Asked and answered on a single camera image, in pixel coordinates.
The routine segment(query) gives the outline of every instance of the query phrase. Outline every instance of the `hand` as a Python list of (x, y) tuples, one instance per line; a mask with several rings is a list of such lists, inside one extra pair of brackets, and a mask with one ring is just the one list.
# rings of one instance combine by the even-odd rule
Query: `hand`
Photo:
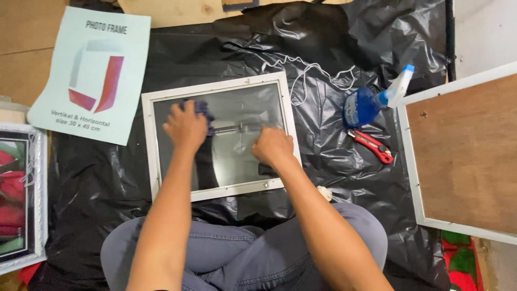
[(204, 115), (194, 112), (194, 101), (188, 100), (184, 111), (178, 104), (171, 106), (171, 114), (163, 124), (163, 130), (171, 138), (175, 151), (195, 154), (206, 138), (208, 126)]
[(259, 162), (275, 167), (286, 158), (294, 157), (293, 137), (286, 135), (283, 129), (262, 126), (258, 140), (251, 148), (251, 153)]

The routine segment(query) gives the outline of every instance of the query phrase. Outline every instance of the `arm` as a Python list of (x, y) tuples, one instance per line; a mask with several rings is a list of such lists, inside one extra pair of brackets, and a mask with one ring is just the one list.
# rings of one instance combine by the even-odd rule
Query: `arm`
[(190, 231), (190, 178), (194, 155), (203, 143), (206, 119), (194, 113), (194, 101), (171, 107), (163, 130), (174, 154), (160, 191), (140, 232), (127, 291), (181, 290)]
[(361, 237), (318, 192), (293, 156), (292, 136), (265, 127), (252, 153), (282, 179), (311, 257), (335, 290), (393, 290)]

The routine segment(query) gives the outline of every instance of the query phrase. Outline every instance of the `person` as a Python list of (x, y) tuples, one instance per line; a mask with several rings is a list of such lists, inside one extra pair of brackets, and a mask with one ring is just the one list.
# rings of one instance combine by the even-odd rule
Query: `person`
[(293, 155), (293, 137), (263, 127), (253, 155), (280, 176), (296, 217), (266, 231), (191, 221), (190, 179), (207, 122), (171, 107), (163, 130), (174, 154), (147, 217), (106, 238), (102, 268), (111, 291), (393, 290), (382, 273), (387, 237), (351, 203), (330, 204)]

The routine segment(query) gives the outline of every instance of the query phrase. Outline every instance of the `framed picture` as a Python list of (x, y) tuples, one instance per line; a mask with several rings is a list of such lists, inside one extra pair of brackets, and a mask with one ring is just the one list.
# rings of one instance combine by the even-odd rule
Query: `framed picture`
[(206, 106), (207, 114), (214, 117), (213, 135), (206, 138), (194, 159), (192, 201), (283, 187), (278, 177), (259, 170), (263, 165), (251, 154), (264, 124), (293, 136), (294, 155), (300, 161), (285, 72), (277, 72), (142, 94), (153, 199), (174, 151), (162, 124), (171, 105), (186, 99)]
[(0, 123), (0, 274), (45, 260), (47, 137)]
[(397, 106), (416, 221), (517, 244), (517, 62)]

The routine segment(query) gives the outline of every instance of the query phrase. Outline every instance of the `light blue paper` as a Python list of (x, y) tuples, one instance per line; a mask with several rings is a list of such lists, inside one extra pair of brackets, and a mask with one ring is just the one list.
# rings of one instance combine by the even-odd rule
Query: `light blue paper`
[(32, 126), (127, 144), (140, 98), (151, 17), (67, 7)]

